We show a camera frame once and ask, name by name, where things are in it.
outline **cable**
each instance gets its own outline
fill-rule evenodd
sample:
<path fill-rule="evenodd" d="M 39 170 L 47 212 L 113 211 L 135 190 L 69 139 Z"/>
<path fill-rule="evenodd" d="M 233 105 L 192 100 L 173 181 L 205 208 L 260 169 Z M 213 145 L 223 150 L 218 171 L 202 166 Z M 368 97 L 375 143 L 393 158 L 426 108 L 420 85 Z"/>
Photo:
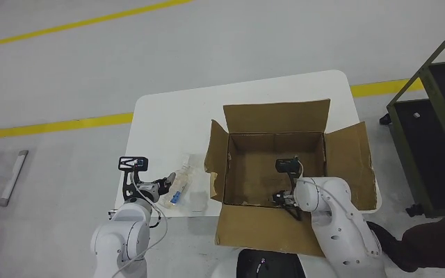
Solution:
<path fill-rule="evenodd" d="M 349 211 L 344 207 L 344 205 L 343 205 L 341 202 L 339 202 L 339 200 L 338 200 L 338 199 L 337 199 L 331 192 L 329 192 L 329 190 L 324 189 L 323 187 L 319 186 L 319 185 L 316 184 L 315 182 L 306 181 L 306 180 L 304 180 L 304 179 L 297 179 L 297 181 L 301 181 L 301 182 L 303 182 L 303 183 L 309 183 L 309 184 L 313 184 L 313 185 L 315 185 L 318 189 L 323 190 L 324 192 L 326 192 L 327 194 L 329 194 L 330 197 L 331 197 L 332 199 L 334 199 L 334 201 L 336 201 L 336 202 L 339 204 L 339 206 L 340 206 L 346 213 L 349 212 Z"/>
<path fill-rule="evenodd" d="M 303 167 L 303 164 L 301 163 L 300 159 L 298 159 L 297 161 L 298 161 L 298 163 L 301 166 L 301 174 L 300 174 L 300 177 L 299 177 L 299 179 L 301 179 L 301 178 L 303 178 L 303 171 L 305 170 L 305 168 Z"/>
<path fill-rule="evenodd" d="M 134 258 L 132 258 L 128 263 L 125 263 L 121 268 L 119 268 L 118 271 L 116 271 L 115 274 L 113 274 L 113 276 L 111 276 L 111 278 L 114 278 L 114 276 L 116 276 L 119 272 L 121 272 L 124 268 L 126 268 L 130 263 L 133 263 L 135 260 L 137 260 L 139 258 L 139 256 L 143 255 L 144 253 L 146 253 L 146 251 L 150 250 L 153 248 L 153 246 L 155 246 L 156 244 L 160 243 L 161 240 L 163 240 L 165 238 L 165 235 L 167 234 L 168 231 L 168 222 L 167 222 L 167 217 L 165 216 L 164 212 L 162 210 L 160 210 L 156 204 L 154 204 L 154 202 L 152 202 L 150 199 L 148 199 L 146 196 L 144 196 L 139 188 L 136 186 L 136 184 L 134 183 L 134 172 L 130 173 L 130 181 L 134 184 L 134 187 L 136 188 L 136 190 L 139 192 L 139 194 L 145 199 L 145 201 L 149 202 L 152 207 L 154 208 L 155 211 L 161 212 L 162 216 L 164 217 L 165 220 L 165 233 L 164 235 L 158 239 L 155 243 L 153 243 L 152 245 L 149 245 L 149 247 L 147 247 L 147 249 L 145 249 L 144 251 L 142 251 L 141 253 L 137 254 Z"/>

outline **concrete floor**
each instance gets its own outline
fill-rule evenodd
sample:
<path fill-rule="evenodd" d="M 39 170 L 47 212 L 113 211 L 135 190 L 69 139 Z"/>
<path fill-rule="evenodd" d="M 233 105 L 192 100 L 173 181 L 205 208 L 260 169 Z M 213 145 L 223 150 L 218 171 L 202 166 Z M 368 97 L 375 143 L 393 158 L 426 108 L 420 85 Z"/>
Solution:
<path fill-rule="evenodd" d="M 0 0 L 0 38 L 158 1 Z M 194 0 L 2 44 L 0 128 L 131 112 L 142 95 L 320 70 L 342 70 L 351 85 L 409 78 L 445 38 L 444 9 L 441 0 Z M 389 131 L 378 125 L 391 98 L 355 104 L 383 198 L 369 218 L 400 237 L 431 220 L 404 213 L 412 197 Z M 30 151 L 0 208 L 0 277 L 92 276 L 90 239 L 113 208 L 128 133 L 123 124 L 0 139 L 0 190 L 16 153 Z M 151 277 L 208 276 L 231 250 L 213 244 L 216 223 L 171 219 L 148 254 Z M 386 264 L 389 277 L 445 276 Z"/>
<path fill-rule="evenodd" d="M 0 0 L 0 38 L 160 1 Z M 406 79 L 445 38 L 444 10 L 442 0 L 194 0 L 2 44 L 0 128 L 322 70 L 341 70 L 351 85 Z"/>
<path fill-rule="evenodd" d="M 408 97 L 424 96 L 422 92 Z M 393 95 L 355 99 L 366 122 L 381 209 L 367 218 L 396 237 L 420 223 L 404 208 L 413 203 L 389 130 L 378 124 Z M 0 209 L 0 277 L 91 277 L 93 231 L 107 221 L 129 125 L 0 139 L 0 177 L 8 178 L 15 154 L 29 149 L 10 205 Z M 217 218 L 171 218 L 167 237 L 147 255 L 151 277 L 208 277 L 232 249 L 213 244 Z M 163 233 L 153 229 L 152 238 Z M 445 271 L 406 274 L 386 260 L 388 277 L 443 277 Z"/>

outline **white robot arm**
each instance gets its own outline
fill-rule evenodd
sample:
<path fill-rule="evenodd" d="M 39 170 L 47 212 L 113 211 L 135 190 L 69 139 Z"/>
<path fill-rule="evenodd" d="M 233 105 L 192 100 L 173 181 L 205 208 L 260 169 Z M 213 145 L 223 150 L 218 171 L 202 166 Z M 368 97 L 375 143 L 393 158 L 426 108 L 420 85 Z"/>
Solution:
<path fill-rule="evenodd" d="M 124 171 L 124 204 L 116 211 L 111 211 L 110 221 L 98 227 L 91 239 L 91 252 L 96 255 L 97 267 L 95 278 L 146 278 L 147 263 L 145 252 L 157 244 L 149 243 L 149 229 L 155 228 L 161 220 L 150 226 L 149 221 L 154 203 L 160 195 L 168 192 L 175 180 L 172 173 L 168 178 L 153 182 L 139 180 L 138 172 L 146 171 L 148 160 L 143 157 L 122 157 L 120 170 Z"/>
<path fill-rule="evenodd" d="M 378 239 L 336 177 L 300 178 L 292 198 L 311 213 L 312 229 L 338 277 L 386 277 Z"/>

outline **white table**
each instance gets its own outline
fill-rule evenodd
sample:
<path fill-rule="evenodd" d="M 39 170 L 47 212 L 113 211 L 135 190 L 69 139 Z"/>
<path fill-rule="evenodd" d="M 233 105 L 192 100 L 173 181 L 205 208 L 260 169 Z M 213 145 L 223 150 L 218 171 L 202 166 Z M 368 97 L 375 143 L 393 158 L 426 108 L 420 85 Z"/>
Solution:
<path fill-rule="evenodd" d="M 149 170 L 141 172 L 140 179 L 151 181 L 180 169 L 184 155 L 192 154 L 200 174 L 194 176 L 178 206 L 160 208 L 167 217 L 219 216 L 221 203 L 209 199 L 209 175 L 204 173 L 203 162 L 211 120 L 227 130 L 223 106 L 328 98 L 331 105 L 326 132 L 359 122 L 348 79 L 338 70 L 146 95 L 136 102 L 125 155 L 147 157 Z M 123 174 L 117 209 L 123 204 L 122 181 Z M 377 185 L 376 192 L 379 209 L 382 198 Z"/>

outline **cardboard box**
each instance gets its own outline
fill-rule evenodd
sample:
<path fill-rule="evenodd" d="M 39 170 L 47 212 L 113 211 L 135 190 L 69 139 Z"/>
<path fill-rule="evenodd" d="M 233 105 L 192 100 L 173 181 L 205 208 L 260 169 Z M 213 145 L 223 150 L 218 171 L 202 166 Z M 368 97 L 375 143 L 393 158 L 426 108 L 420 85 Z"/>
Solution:
<path fill-rule="evenodd" d="M 298 155 L 305 177 L 341 177 L 359 210 L 376 208 L 375 177 L 363 122 L 324 133 L 330 100 L 224 106 L 229 133 L 216 121 L 204 166 L 211 198 L 222 202 L 215 244 L 323 256 L 311 216 L 293 219 L 272 203 L 290 190 L 278 158 Z"/>

